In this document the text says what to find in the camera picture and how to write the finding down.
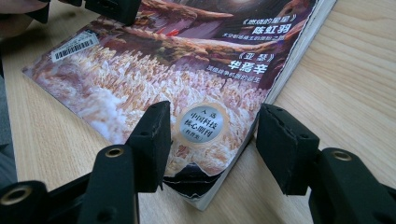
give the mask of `wooden surface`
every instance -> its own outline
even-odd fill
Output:
[[[19,180],[57,188],[92,169],[108,145],[21,69],[96,15],[53,2],[49,24],[1,42]],[[339,0],[275,104],[321,139],[357,154],[396,188],[396,1]],[[142,223],[310,223],[307,196],[283,196],[254,143],[206,211],[165,187],[140,194]]]

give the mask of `finger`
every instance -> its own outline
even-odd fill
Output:
[[[20,35],[26,30],[32,20],[32,18],[23,14],[10,15],[8,19],[0,20],[0,37]]]
[[[47,5],[48,2],[38,0],[1,0],[0,14],[23,14],[39,10]]]

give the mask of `paperback book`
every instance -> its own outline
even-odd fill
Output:
[[[23,72],[112,144],[169,101],[163,182],[205,210],[334,1],[143,0],[133,25],[99,17]]]

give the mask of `book cover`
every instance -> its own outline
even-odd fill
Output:
[[[171,102],[164,183],[204,210],[317,3],[143,0],[134,25],[99,17],[23,72],[112,144]]]

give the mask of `metal screw hole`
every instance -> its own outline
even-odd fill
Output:
[[[352,161],[352,157],[350,157],[347,153],[342,151],[334,151],[332,155],[340,161]]]
[[[109,158],[115,158],[123,154],[123,148],[111,148],[106,152],[106,156]]]
[[[32,188],[29,186],[17,186],[15,189],[10,190],[6,195],[4,195],[0,204],[2,205],[12,205],[14,203],[19,203],[26,199],[32,193]]]

